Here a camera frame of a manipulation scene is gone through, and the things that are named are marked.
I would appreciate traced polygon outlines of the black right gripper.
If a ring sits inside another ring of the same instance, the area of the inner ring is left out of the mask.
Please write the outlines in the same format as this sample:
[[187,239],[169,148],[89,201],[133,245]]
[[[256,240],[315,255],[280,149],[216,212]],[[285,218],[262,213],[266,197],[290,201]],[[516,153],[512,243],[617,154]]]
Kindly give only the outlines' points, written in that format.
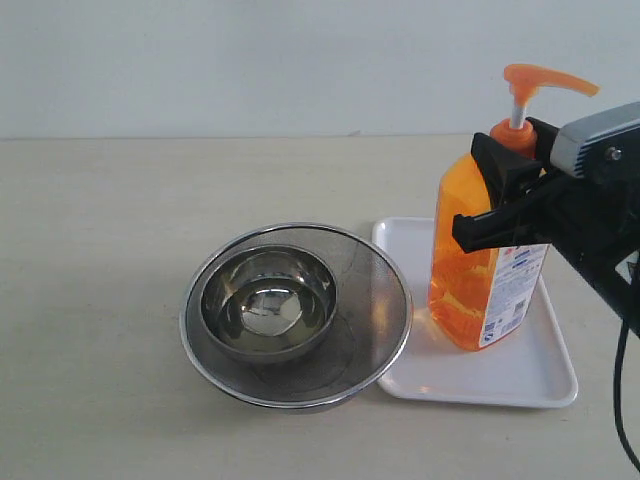
[[565,174],[526,192],[540,177],[559,128],[527,117],[536,134],[534,159],[484,133],[471,155],[492,211],[457,214],[452,236],[466,253],[550,244],[634,333],[639,333],[639,179],[597,185]]

